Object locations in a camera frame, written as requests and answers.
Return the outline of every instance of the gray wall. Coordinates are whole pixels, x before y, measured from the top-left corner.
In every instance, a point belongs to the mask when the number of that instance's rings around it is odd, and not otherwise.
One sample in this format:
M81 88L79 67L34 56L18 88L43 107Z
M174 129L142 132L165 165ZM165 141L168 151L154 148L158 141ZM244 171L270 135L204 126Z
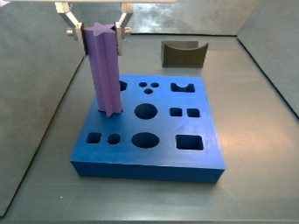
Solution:
M264 0L237 38L299 116L297 9L297 0Z
M79 64L53 3L0 8L0 216Z
M237 35L260 0L178 0L177 3L134 5L128 23L132 33ZM120 18L118 3L75 3L93 22L113 23Z

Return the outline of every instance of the hole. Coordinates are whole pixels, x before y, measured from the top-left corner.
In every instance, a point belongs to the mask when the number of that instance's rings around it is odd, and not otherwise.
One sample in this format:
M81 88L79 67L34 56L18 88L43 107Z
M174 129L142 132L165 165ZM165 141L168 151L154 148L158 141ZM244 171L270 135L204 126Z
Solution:
M136 147L148 149L153 148L158 144L160 139L154 134L141 132L132 136L130 142Z
M157 114L154 105L142 103L134 108L134 115L144 120L152 119Z
M153 83L150 84L150 86L152 86L152 88L158 88L158 83L153 82Z
M193 151L202 150L202 142L200 136L177 135L174 137L174 141L176 141L176 148L178 150L193 150Z
M200 111L196 108L186 108L188 117L200 117Z
M126 83L120 81L118 84L120 84L120 91L126 90Z
M97 132L87 133L86 143L87 144L97 144L98 141L99 141L99 137L101 137L101 134L97 133Z
M184 93L193 93L194 88L193 85L189 84L186 87L178 87L174 83L170 84L170 89L173 92L184 92Z
M144 93L148 94L148 95L149 95L152 92L153 92L153 90L152 90L150 88L148 88L148 89L144 91Z
M112 134L106 137L106 142L109 144L118 144L120 142L120 135L118 134Z
M170 116L182 116L182 110L180 108L169 109Z
M140 88L144 88L145 86L146 86L146 83L145 83L145 82L140 82L140 83L138 83L138 87L140 87Z

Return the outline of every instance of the block side face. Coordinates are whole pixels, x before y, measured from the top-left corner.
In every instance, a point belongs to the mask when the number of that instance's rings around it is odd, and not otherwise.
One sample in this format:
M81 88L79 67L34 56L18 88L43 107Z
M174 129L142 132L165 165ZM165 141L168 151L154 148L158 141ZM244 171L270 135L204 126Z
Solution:
M71 163L157 167L160 172L166 169L222 172L225 164L201 79L121 75L120 80L126 84L121 91L124 112L106 118L97 112L93 101ZM174 111L180 116L170 116L169 109L178 109ZM99 141L87 143L89 133L97 133ZM114 144L107 142L110 135L118 135Z
M121 179L154 179L164 181L204 182L214 184L222 171L212 169L192 169L130 164L95 164L71 162L79 176L121 178Z

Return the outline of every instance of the square hole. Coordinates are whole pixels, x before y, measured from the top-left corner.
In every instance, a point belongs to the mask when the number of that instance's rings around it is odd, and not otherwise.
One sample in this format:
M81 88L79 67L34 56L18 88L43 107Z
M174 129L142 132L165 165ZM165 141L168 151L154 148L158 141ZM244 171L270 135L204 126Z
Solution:
M200 117L200 111L196 108L186 108L188 117Z
M182 110L180 108L169 109L170 116L182 116Z
M97 133L97 132L87 133L86 143L87 144L97 144L98 141L99 141L99 137L101 137L101 134Z
M177 135L174 136L176 148L178 150L202 150L202 142L200 136Z

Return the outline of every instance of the small round hole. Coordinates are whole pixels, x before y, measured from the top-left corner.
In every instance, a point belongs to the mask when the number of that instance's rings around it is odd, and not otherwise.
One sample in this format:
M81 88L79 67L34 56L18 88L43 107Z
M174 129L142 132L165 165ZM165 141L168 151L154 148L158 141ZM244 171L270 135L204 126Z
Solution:
M144 88L145 86L146 86L146 83L145 83L145 82L140 82L140 83L138 83L138 87L140 87L140 88Z
M158 83L153 82L153 83L150 84L150 86L152 86L152 88L158 88Z
M106 142L109 144L118 144L120 142L120 135L118 134L112 134L106 137Z
M157 114L157 109L154 105L149 103L142 103L134 108L134 115L142 119L148 120L152 119Z
M148 149L153 148L158 144L160 139L154 134L141 132L132 136L130 142L136 147Z
M148 88L148 89L144 91L144 93L148 94L148 95L149 95L152 92L153 92L153 90L152 90L150 88Z

